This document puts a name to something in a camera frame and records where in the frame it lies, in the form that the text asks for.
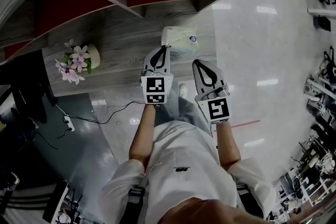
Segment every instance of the plastic bag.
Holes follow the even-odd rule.
[[[161,45],[170,46],[170,51],[191,56],[198,47],[196,27],[166,26],[162,32]]]

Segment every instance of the floor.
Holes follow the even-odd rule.
[[[314,28],[307,13],[311,1],[222,0],[212,6],[217,66],[231,92],[233,134],[242,157],[256,158],[269,180],[295,165],[290,156],[300,152],[298,142],[308,137],[313,122],[303,85],[323,51],[336,42],[335,31]],[[194,82],[185,83],[193,101]],[[137,86],[94,92],[90,99],[97,118],[106,121],[143,96]],[[143,106],[130,104],[101,125],[119,163],[128,158]]]
[[[58,150],[48,146],[40,136],[34,143],[50,167],[68,182],[70,190],[76,189],[76,199],[83,195],[79,211],[86,220],[84,223],[102,224],[98,195],[118,167],[106,138],[99,125],[73,119],[75,131],[57,139],[68,126],[62,121],[63,113],[45,97],[44,105],[48,121],[39,124],[39,132]],[[58,105],[69,115],[97,120],[87,93],[60,97]]]

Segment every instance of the white flower pot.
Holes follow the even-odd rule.
[[[100,65],[100,54],[94,44],[88,45],[88,54],[91,57],[91,69],[94,69]]]

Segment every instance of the green leaf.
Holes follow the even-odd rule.
[[[86,70],[87,70],[87,72],[90,74],[91,71],[92,71],[92,69],[91,69],[91,66],[92,66],[91,58],[86,58],[86,59],[84,59],[84,62],[88,65],[88,66],[86,67]]]
[[[69,54],[64,54],[62,58],[59,59],[60,62],[68,64],[68,61],[70,60]]]

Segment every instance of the cable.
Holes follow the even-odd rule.
[[[56,104],[56,106],[58,107],[58,109],[59,109],[60,111],[62,111],[62,112],[63,112],[63,114],[64,114],[64,115],[67,115],[67,113],[65,113],[65,112],[63,111],[63,109],[62,109],[62,108],[60,108],[60,107],[58,106],[58,104]]]
[[[294,159],[293,157],[291,157],[291,159],[292,159],[293,161],[298,162],[298,163],[301,165],[301,163],[300,163],[297,159]]]
[[[71,118],[71,119],[78,119],[78,120],[88,121],[88,122],[93,122],[93,123],[98,123],[98,124],[107,124],[107,123],[110,121],[110,119],[112,118],[112,116],[113,116],[114,114],[116,114],[117,112],[120,112],[120,111],[126,109],[126,108],[127,108],[130,104],[132,104],[132,103],[136,103],[136,104],[145,104],[144,102],[132,101],[132,102],[128,103],[123,109],[114,111],[114,112],[112,113],[112,115],[109,117],[109,119],[108,119],[106,122],[99,122],[99,121],[94,121],[94,120],[90,120],[90,119],[83,119],[83,118],[80,118],[80,117],[73,117],[73,116],[69,116],[69,115],[68,115],[68,117]]]
[[[70,128],[66,129],[65,132],[64,132],[64,134],[61,135],[61,136],[59,136],[59,137],[57,137],[56,140],[61,139],[62,137],[64,137],[67,134],[67,131],[71,131],[71,129]]]
[[[42,137],[42,139],[50,146],[50,147],[52,147],[53,149],[55,149],[55,150],[58,150],[58,148],[56,148],[56,147],[54,147],[54,146],[52,146],[44,137],[43,137],[43,135],[41,135],[39,132],[36,132],[39,136],[41,136]]]

